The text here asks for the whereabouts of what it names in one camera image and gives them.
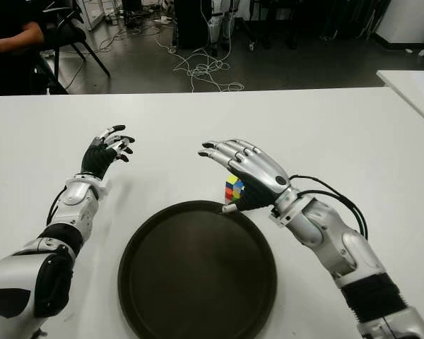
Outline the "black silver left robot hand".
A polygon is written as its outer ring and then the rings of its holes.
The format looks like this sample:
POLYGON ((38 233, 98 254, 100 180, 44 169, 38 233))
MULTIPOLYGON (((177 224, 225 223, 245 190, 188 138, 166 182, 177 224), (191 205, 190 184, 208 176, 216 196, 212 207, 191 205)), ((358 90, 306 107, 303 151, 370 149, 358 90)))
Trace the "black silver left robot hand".
POLYGON ((81 174, 103 179, 113 162, 118 160, 129 161, 127 155, 133 153, 129 145, 134 143, 136 139, 117 134, 125 128, 125 125, 111 126, 91 141, 82 159, 81 174))

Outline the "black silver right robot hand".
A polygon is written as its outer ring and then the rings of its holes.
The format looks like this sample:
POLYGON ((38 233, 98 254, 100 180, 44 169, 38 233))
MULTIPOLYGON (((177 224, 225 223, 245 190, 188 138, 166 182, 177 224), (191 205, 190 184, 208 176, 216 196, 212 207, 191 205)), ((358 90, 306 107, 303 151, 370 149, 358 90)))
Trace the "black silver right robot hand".
POLYGON ((226 168, 244 184, 244 193, 235 202, 222 207, 223 213, 255 210, 273 206, 275 216, 281 215, 290 187, 286 171, 263 150, 239 139, 207 141, 198 152, 226 168))

